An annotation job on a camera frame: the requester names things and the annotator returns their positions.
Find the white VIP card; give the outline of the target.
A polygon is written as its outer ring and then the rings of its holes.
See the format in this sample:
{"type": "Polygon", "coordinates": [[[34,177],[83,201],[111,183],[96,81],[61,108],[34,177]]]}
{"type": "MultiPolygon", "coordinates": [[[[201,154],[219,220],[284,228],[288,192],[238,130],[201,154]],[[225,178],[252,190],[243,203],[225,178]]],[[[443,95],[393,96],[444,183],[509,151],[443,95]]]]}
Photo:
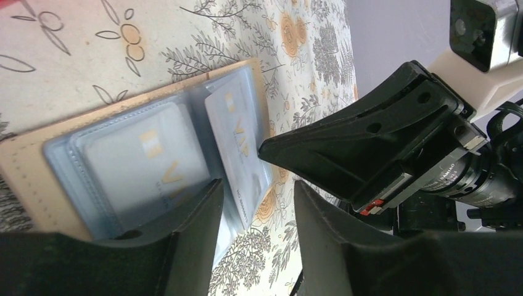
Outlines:
{"type": "Polygon", "coordinates": [[[83,151],[124,229],[162,215],[210,180],[185,104],[163,105],[83,151]]]}
{"type": "Polygon", "coordinates": [[[271,168],[258,158],[259,130],[248,85],[232,79],[205,101],[210,126],[242,225],[250,228],[273,180],[271,168]]]}

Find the beige card holder wallet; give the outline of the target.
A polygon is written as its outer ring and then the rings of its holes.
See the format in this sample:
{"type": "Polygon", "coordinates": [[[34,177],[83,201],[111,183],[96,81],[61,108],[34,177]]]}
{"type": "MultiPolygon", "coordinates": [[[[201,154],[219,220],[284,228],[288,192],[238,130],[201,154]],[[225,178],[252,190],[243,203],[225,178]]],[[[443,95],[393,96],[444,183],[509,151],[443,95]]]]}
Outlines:
{"type": "Polygon", "coordinates": [[[257,59],[173,83],[1,143],[1,176],[40,231],[119,236],[224,181],[215,261],[273,185],[257,59]]]}

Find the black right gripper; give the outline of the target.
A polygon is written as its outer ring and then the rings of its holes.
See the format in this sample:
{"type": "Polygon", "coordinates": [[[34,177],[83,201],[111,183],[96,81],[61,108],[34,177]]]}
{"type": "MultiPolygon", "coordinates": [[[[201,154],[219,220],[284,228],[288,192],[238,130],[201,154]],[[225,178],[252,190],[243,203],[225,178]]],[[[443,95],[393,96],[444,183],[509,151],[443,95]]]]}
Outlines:
{"type": "Polygon", "coordinates": [[[412,60],[346,108],[265,140],[258,155],[350,202],[352,215],[397,236],[465,231],[459,204],[483,227],[519,230],[522,131],[515,126],[485,135],[463,121],[474,114],[412,60]]]}

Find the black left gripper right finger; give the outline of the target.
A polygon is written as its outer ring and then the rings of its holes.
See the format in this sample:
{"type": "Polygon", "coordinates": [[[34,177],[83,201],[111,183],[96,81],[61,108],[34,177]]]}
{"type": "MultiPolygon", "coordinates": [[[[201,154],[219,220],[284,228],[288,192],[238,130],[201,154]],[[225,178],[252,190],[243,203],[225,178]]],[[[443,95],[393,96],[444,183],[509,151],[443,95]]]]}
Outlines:
{"type": "Polygon", "coordinates": [[[306,295],[521,295],[522,234],[384,233],[294,183],[306,295]]]}

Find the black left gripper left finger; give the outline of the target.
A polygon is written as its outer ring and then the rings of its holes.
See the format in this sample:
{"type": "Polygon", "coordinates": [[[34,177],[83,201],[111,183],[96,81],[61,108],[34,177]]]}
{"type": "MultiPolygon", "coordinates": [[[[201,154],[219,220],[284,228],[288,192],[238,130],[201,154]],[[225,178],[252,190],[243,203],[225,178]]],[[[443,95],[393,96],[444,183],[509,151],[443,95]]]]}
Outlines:
{"type": "Polygon", "coordinates": [[[2,295],[206,295],[223,209],[221,179],[113,239],[1,234],[2,295]]]}

